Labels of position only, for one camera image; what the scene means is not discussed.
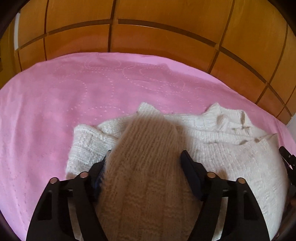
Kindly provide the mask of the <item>white knitted sweater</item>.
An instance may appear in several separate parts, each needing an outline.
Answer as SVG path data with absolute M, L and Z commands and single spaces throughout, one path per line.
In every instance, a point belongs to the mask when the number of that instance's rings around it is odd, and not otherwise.
M 201 115 L 138 111 L 78 125 L 67 179 L 88 172 L 96 223 L 74 236 L 107 240 L 271 240 L 289 180 L 277 134 L 218 104 Z

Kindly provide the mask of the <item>pink bedspread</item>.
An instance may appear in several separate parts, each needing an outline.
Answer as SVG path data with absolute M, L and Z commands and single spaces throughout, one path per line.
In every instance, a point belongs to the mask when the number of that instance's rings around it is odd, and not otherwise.
M 17 238 L 27 240 L 49 180 L 68 180 L 74 128 L 131 116 L 142 103 L 166 115 L 201 115 L 214 104 L 242 110 L 254 126 L 277 134 L 279 148 L 295 155 L 283 123 L 217 78 L 182 63 L 123 53 L 77 53 L 40 62 L 1 89 L 1 214 Z M 289 180 L 281 224 L 271 240 L 293 237 L 293 187 Z

